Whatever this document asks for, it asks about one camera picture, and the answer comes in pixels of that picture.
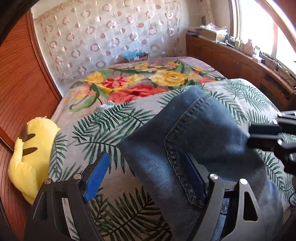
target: bed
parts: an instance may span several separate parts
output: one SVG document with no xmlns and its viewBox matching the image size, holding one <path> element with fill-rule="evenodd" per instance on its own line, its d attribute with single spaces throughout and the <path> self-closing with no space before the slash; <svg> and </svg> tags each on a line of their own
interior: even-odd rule
<svg viewBox="0 0 296 241">
<path fill-rule="evenodd" d="M 198 85 L 222 102 L 245 132 L 253 123 L 270 123 L 278 109 L 244 79 L 228 80 L 204 62 L 190 57 L 157 58 L 110 66 L 72 85 L 52 120 L 61 128 L 49 166 L 54 181 L 68 179 L 93 163 L 98 150 L 110 154 L 110 166 L 97 196 L 89 203 L 105 240 L 171 240 L 161 211 L 129 168 L 116 145 L 144 125 L 176 95 Z M 287 142 L 296 137 L 282 134 Z M 257 150 L 269 178 L 279 189 L 285 213 L 294 193 L 292 176 L 273 153 Z M 79 240 L 64 199 L 72 238 Z"/>
</svg>

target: blue gripper pad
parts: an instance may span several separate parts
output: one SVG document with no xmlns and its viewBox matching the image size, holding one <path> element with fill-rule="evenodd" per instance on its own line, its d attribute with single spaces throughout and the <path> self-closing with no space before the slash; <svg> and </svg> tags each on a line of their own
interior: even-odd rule
<svg viewBox="0 0 296 241">
<path fill-rule="evenodd" d="M 108 170 L 109 159 L 109 155 L 105 153 L 87 180 L 85 193 L 83 195 L 86 202 L 89 202 L 97 194 L 102 180 Z"/>
</svg>

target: pillow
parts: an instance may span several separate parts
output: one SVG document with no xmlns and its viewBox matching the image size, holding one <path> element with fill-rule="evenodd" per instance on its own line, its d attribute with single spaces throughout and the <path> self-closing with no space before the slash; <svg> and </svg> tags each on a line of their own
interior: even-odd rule
<svg viewBox="0 0 296 241">
<path fill-rule="evenodd" d="M 15 142 L 8 176 L 30 204 L 48 177 L 50 153 L 58 131 L 58 126 L 50 119 L 35 118 L 24 126 Z"/>
</svg>

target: window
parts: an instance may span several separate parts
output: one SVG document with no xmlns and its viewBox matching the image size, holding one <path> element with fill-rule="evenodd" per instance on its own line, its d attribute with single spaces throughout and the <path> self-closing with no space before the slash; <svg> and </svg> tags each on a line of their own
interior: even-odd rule
<svg viewBox="0 0 296 241">
<path fill-rule="evenodd" d="M 284 12 L 272 1 L 265 0 L 293 37 L 296 31 Z M 246 43 L 251 39 L 253 46 L 260 47 L 280 64 L 296 74 L 296 53 L 283 31 L 272 17 L 255 0 L 238 0 L 240 14 L 239 38 Z"/>
<path fill-rule="evenodd" d="M 251 39 L 258 46 L 272 54 L 274 44 L 274 21 L 254 0 L 240 0 L 241 34 L 240 39 L 247 43 Z"/>
</svg>

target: patterned wallpaper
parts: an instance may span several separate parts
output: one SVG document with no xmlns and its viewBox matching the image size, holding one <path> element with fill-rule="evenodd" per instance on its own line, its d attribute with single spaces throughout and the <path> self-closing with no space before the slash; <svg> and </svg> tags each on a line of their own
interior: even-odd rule
<svg viewBox="0 0 296 241">
<path fill-rule="evenodd" d="M 34 24 L 54 79 L 71 84 L 124 62 L 125 50 L 183 56 L 182 1 L 69 0 L 41 14 Z"/>
</svg>

